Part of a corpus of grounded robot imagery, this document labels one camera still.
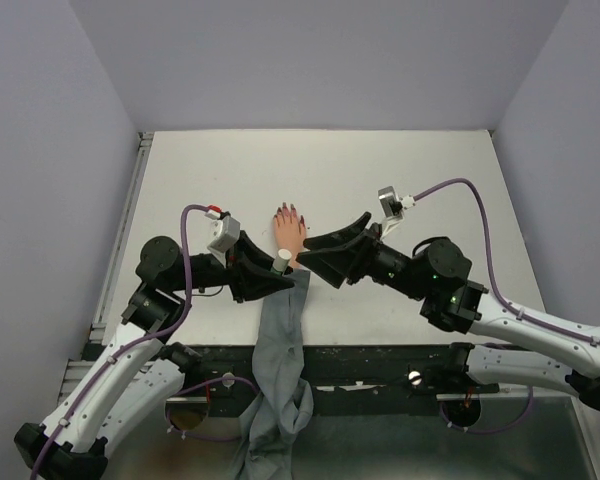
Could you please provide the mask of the grey sleeve forearm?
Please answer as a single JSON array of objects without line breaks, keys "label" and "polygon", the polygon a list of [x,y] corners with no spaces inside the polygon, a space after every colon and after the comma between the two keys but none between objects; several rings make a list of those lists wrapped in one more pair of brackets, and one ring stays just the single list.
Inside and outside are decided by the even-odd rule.
[{"label": "grey sleeve forearm", "polygon": [[231,479],[290,479],[292,449],[314,410],[311,385],[302,378],[302,314],[310,272],[293,271],[293,287],[262,304],[252,372],[259,394],[239,417],[241,440]]}]

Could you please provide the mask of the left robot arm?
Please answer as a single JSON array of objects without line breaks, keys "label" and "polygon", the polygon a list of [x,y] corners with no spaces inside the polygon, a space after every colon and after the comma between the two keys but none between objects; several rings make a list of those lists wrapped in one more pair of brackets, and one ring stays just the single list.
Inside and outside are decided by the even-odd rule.
[{"label": "left robot arm", "polygon": [[132,294],[108,345],[78,385],[41,423],[25,423],[14,442],[34,479],[99,479],[121,441],[176,392],[202,380],[198,355],[169,341],[195,290],[226,286],[238,302],[292,286],[286,248],[270,257],[245,232],[217,254],[189,255],[158,236],[142,248]]}]

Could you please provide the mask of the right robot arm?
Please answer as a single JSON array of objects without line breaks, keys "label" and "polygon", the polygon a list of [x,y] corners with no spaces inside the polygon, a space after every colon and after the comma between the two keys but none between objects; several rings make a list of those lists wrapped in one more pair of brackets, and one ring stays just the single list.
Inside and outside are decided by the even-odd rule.
[{"label": "right robot arm", "polygon": [[540,375],[600,412],[600,327],[528,309],[494,287],[469,278],[472,267],[447,237],[432,237],[410,256],[386,245],[382,228],[364,214],[354,224],[309,238],[299,263],[335,288],[364,277],[421,304],[420,314],[445,332],[504,340],[518,353],[543,360]]}]

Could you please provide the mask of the mannequin hand with painted nails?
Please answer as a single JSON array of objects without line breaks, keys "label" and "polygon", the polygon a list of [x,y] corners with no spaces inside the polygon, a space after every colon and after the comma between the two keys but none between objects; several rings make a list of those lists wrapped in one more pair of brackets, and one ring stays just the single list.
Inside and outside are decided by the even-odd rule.
[{"label": "mannequin hand with painted nails", "polygon": [[299,215],[293,204],[283,203],[277,208],[273,219],[273,232],[277,249],[290,252],[291,268],[300,268],[297,256],[304,251],[304,241],[307,238],[307,227],[302,215]]}]

